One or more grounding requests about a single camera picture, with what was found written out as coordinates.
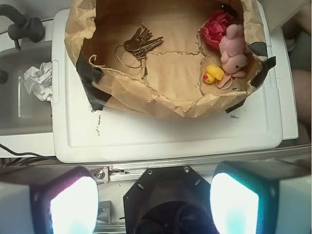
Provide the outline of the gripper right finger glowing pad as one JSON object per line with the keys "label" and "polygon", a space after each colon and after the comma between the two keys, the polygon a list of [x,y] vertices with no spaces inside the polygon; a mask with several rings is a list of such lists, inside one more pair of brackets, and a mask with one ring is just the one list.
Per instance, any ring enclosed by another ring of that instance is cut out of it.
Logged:
{"label": "gripper right finger glowing pad", "polygon": [[310,234],[312,164],[223,161],[211,181],[210,205],[221,234]]}

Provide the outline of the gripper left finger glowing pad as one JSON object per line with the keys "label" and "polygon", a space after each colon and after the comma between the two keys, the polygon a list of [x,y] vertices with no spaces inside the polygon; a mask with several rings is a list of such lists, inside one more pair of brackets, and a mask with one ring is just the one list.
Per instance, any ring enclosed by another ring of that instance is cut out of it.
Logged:
{"label": "gripper left finger glowing pad", "polygon": [[0,170],[2,234],[91,234],[98,187],[82,166],[8,166]]}

